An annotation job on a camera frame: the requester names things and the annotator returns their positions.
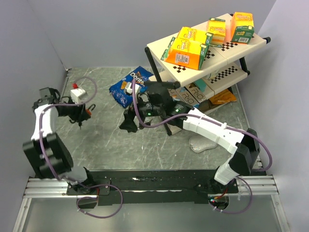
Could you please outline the orange padlock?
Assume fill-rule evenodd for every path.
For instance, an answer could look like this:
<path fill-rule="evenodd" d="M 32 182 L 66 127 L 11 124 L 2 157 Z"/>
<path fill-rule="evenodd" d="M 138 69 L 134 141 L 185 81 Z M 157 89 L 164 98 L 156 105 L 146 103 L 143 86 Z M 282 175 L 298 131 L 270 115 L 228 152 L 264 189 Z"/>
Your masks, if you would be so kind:
<path fill-rule="evenodd" d="M 83 106 L 83 110 L 89 115 L 92 115 L 93 110 L 95 109 L 96 104 L 91 104 L 89 107 L 86 107 L 86 105 Z"/>

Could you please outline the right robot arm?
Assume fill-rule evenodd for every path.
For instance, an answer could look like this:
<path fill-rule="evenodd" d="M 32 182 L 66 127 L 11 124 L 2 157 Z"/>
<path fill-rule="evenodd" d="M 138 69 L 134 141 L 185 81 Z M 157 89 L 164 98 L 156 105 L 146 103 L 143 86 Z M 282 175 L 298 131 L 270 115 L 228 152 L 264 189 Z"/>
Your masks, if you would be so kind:
<path fill-rule="evenodd" d="M 211 187 L 215 192 L 223 192 L 235 177 L 251 173 L 259 153 L 257 135 L 229 127 L 183 101 L 174 100 L 167 90 L 168 82 L 149 81 L 148 85 L 147 101 L 141 97 L 140 85 L 127 82 L 123 87 L 124 96 L 130 98 L 131 103 L 124 111 L 124 121 L 120 129 L 137 132 L 135 119 L 138 119 L 140 126 L 152 128 L 154 125 L 145 123 L 145 119 L 159 116 L 163 118 L 161 124 L 170 124 L 194 132 L 223 147 L 230 157 L 216 169 L 211 180 Z"/>

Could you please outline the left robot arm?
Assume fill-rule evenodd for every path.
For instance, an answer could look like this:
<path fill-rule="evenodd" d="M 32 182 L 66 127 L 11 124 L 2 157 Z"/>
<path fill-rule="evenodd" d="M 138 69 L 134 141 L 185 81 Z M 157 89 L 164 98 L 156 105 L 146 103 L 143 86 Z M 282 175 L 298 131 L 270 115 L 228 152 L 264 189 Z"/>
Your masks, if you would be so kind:
<path fill-rule="evenodd" d="M 91 110 L 96 106 L 86 107 L 84 101 L 87 92 L 73 86 L 67 101 L 62 102 L 57 89 L 40 89 L 40 98 L 34 102 L 32 110 L 36 123 L 30 141 L 23 143 L 23 151 L 39 179 L 65 179 L 69 187 L 76 192 L 90 194 L 96 183 L 91 173 L 85 168 L 73 165 L 70 152 L 56 133 L 56 121 L 59 117 L 69 117 L 71 124 L 82 125 L 91 118 Z"/>

